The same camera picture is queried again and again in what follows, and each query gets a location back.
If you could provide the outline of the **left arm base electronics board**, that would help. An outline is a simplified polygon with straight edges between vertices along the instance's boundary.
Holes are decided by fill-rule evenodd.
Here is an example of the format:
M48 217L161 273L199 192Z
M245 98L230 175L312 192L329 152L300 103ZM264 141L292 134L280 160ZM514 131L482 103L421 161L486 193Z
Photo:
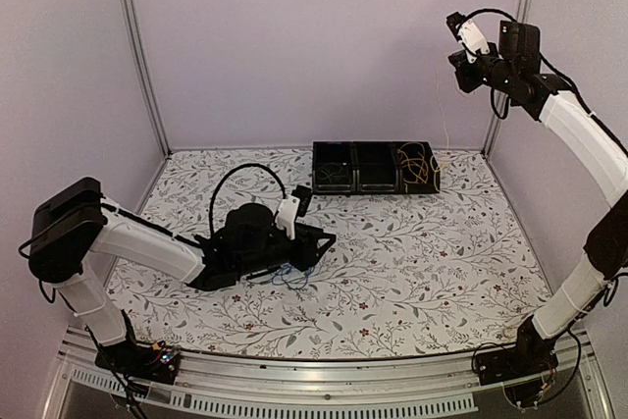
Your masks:
M179 373L182 351L163 341L141 345L124 340L110 346L99 343L96 346L95 364L125 377L172 385Z

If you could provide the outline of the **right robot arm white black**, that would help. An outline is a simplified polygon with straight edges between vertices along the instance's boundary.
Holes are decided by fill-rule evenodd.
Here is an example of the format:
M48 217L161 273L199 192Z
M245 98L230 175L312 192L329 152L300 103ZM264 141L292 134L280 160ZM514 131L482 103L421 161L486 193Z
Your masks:
M545 50L577 83L589 107L627 139L627 75L605 50ZM578 262L589 230L607 210L602 191L563 142L521 108L502 121L490 159L551 288Z

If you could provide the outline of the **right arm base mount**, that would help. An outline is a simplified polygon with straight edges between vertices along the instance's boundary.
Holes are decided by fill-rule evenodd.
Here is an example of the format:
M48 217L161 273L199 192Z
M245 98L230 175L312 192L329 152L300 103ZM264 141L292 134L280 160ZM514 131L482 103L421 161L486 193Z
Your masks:
M543 340L536 334L517 336L515 346L475 351L472 371L482 386L513 381L506 386L506 399L518 408L538 406L554 384L558 360L555 339Z

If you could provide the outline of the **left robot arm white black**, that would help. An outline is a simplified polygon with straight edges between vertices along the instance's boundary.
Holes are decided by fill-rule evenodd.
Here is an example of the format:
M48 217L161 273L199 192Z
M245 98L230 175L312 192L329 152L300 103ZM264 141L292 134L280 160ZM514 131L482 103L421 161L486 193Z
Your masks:
M127 315L96 281L88 257L126 259L200 291L230 288L244 276L269 274L284 264L305 272L337 239L299 222L310 198L300 185L277 210L246 203L208 237L187 238L126 210L102 193L100 181L83 178L36 208L31 236L18 251L30 272L68 302L109 359L135 374L145 366L145 352Z

